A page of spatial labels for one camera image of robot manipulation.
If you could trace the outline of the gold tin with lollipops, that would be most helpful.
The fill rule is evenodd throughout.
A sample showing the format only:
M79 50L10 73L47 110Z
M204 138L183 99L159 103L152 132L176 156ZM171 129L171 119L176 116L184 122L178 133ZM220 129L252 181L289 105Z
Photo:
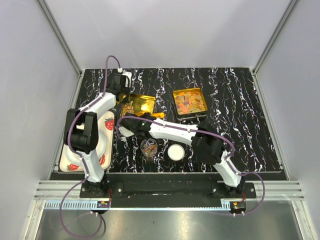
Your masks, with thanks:
M121 110L121 117L126 113L137 114L140 112L153 113L155 110L156 98L149 95L133 94L131 93L128 102L123 105Z

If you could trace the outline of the yellow plastic scoop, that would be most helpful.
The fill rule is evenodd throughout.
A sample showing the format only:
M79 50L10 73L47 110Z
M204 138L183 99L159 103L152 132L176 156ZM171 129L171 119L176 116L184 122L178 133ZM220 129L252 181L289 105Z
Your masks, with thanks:
M164 112L152 113L151 116L155 118L163 119L165 117L165 113Z

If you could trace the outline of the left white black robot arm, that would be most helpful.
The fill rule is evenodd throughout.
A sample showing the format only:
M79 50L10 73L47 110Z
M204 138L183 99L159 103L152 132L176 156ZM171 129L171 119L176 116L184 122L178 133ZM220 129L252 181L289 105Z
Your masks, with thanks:
M131 86L131 72L113 73L94 100L81 108L70 108L66 114L63 134L66 158L83 168L85 180L93 183L90 192L97 198L108 193L107 184L102 182L105 172L96 150L102 136L98 120L118 103L128 101Z

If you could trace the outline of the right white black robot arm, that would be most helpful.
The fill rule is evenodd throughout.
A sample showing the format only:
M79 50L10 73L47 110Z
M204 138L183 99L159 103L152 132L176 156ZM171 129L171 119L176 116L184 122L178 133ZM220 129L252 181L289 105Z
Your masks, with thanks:
M190 146L199 160L217 170L228 195L235 199L239 198L245 192L246 181L231 161L236 151L235 146L214 130L210 124L205 122L201 124L173 123L148 113L142 116L127 113L116 123L116 134L119 137L140 136L164 139Z

